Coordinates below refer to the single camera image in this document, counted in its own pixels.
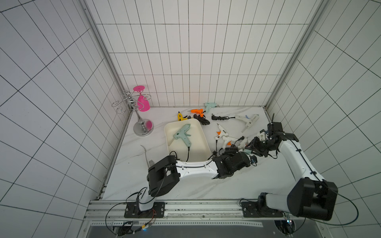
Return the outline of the cream storage tray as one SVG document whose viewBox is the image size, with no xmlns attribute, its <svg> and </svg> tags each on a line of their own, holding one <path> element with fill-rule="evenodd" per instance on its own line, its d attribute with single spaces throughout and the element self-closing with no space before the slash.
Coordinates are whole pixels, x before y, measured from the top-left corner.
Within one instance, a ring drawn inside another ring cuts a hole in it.
<svg viewBox="0 0 381 238">
<path fill-rule="evenodd" d="M 167 149 L 183 162 L 203 162 L 212 152 L 196 119 L 169 123 L 164 127 Z"/>
</svg>

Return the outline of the large mint glue gun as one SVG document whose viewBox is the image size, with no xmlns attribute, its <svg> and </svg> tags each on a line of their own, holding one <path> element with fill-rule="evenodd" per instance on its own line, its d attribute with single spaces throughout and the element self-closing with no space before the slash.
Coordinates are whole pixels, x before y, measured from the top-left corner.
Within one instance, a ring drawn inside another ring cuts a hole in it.
<svg viewBox="0 0 381 238">
<path fill-rule="evenodd" d="M 191 127 L 191 124 L 185 124 L 184 126 L 182 126 L 174 135 L 173 135 L 173 138 L 172 140 L 170 141 L 169 145 L 170 146 L 175 140 L 178 140 L 178 139 L 181 139 L 184 144 L 186 145 L 186 147 L 188 148 L 188 156 L 187 156 L 187 160 L 186 162 L 189 161 L 189 156 L 190 156 L 190 147 L 191 147 L 191 142 L 189 140 L 189 136 L 190 134 L 188 134 L 188 131 Z"/>
</svg>

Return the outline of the small mint glue gun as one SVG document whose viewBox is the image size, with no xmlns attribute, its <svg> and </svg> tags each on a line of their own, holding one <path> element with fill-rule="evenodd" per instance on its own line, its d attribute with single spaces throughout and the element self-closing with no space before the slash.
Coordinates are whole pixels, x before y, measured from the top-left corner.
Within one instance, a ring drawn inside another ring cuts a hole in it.
<svg viewBox="0 0 381 238">
<path fill-rule="evenodd" d="M 205 112 L 205 113 L 209 113 L 210 110 L 211 110 L 212 108 L 219 107 L 219 105 L 216 104 L 216 103 L 209 103 L 209 102 L 208 102 L 208 103 L 205 103 L 205 104 L 204 104 L 204 107 L 205 107 L 204 112 Z"/>
</svg>

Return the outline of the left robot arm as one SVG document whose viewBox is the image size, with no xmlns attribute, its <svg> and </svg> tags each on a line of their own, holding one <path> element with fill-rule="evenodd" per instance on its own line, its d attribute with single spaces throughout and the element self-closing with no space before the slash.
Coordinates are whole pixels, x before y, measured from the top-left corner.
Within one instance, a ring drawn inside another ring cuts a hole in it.
<svg viewBox="0 0 381 238">
<path fill-rule="evenodd" d="M 157 197 L 166 195 L 181 180 L 191 178 L 225 179 L 236 171 L 257 164 L 256 156 L 245 152 L 221 155 L 202 162 L 184 162 L 168 155 L 148 169 L 148 187 L 138 192 L 140 211 L 151 210 Z"/>
</svg>

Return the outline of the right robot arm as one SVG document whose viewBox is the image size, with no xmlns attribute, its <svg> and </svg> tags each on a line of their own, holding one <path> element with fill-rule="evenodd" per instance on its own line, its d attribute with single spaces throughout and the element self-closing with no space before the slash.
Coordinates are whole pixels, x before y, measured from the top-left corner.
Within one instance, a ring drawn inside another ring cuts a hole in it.
<svg viewBox="0 0 381 238">
<path fill-rule="evenodd" d="M 295 134 L 284 132 L 281 123 L 271 122 L 267 125 L 265 140 L 256 136 L 246 149 L 259 157 L 268 157 L 272 151 L 282 155 L 295 179 L 294 185 L 284 188 L 281 193 L 261 193 L 258 211 L 272 209 L 323 221 L 332 218 L 338 188 L 313 167 Z"/>
</svg>

